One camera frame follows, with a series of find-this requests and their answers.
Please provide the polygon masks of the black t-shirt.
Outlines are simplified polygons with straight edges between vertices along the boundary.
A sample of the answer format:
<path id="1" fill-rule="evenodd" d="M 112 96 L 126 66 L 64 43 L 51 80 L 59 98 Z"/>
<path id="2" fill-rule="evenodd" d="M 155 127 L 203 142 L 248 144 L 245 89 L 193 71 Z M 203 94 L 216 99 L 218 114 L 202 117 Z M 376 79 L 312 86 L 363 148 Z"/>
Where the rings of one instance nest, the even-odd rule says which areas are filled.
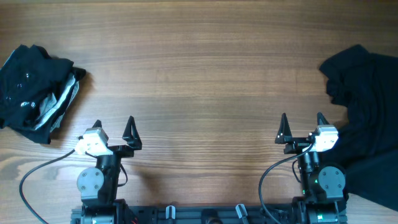
<path id="1" fill-rule="evenodd" d="M 344 168 L 347 194 L 397 210 L 397 57 L 354 45 L 319 70 L 331 103 L 348 117 L 323 160 Z"/>

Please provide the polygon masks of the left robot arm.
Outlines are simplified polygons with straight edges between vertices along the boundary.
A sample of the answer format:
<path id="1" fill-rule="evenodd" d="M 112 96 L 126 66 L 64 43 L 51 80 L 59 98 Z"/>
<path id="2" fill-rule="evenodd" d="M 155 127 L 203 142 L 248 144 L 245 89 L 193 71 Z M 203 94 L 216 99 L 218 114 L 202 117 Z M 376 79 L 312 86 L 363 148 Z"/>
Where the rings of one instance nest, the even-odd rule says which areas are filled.
<path id="1" fill-rule="evenodd" d="M 83 170 L 77 178 L 82 207 L 72 210 L 71 224 L 128 224 L 138 223 L 137 215 L 124 199 L 117 199 L 119 175 L 125 169 L 121 159 L 133 157 L 142 149 L 142 142 L 136 129 L 135 120 L 129 117 L 122 139 L 123 145 L 109 146 L 109 137 L 97 120 L 88 128 L 75 146 L 78 154 L 93 156 L 94 167 Z"/>

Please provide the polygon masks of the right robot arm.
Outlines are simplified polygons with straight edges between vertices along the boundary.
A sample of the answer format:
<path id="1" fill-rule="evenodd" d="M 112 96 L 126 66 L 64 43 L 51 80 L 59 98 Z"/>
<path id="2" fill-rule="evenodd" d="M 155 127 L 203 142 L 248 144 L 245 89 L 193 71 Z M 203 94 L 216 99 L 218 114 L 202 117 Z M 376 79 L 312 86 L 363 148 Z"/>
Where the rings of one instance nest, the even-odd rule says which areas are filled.
<path id="1" fill-rule="evenodd" d="M 285 146 L 284 154 L 295 156 L 303 190 L 292 200 L 287 223 L 344 223 L 345 213 L 338 203 L 345 200 L 346 177 L 343 169 L 324 163 L 321 154 L 333 148 L 338 130 L 325 117 L 317 114 L 317 127 L 307 137 L 295 138 L 286 114 L 282 114 L 276 144 Z"/>

